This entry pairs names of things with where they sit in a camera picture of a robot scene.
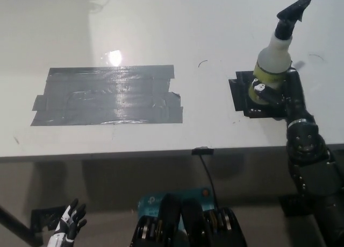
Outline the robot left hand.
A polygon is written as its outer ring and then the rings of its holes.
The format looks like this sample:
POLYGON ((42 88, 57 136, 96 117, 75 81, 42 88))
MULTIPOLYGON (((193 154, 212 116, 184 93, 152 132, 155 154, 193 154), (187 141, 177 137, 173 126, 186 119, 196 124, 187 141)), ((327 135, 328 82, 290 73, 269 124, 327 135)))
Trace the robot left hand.
POLYGON ((86 205, 78 206, 78 199, 75 199, 64 211, 59 223, 57 224, 54 234, 50 237, 47 247, 73 247, 75 239, 83 228, 87 220, 86 205))

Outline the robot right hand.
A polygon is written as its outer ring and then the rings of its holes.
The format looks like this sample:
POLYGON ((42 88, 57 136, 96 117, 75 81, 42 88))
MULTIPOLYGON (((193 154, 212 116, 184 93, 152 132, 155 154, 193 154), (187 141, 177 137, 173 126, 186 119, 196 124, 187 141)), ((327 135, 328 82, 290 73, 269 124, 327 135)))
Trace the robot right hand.
POLYGON ((304 92, 300 76, 295 68, 289 68, 280 89, 272 89, 265 83, 254 79, 253 93, 272 106, 273 109, 284 109, 288 123, 297 119, 309 118, 306 110, 304 92))

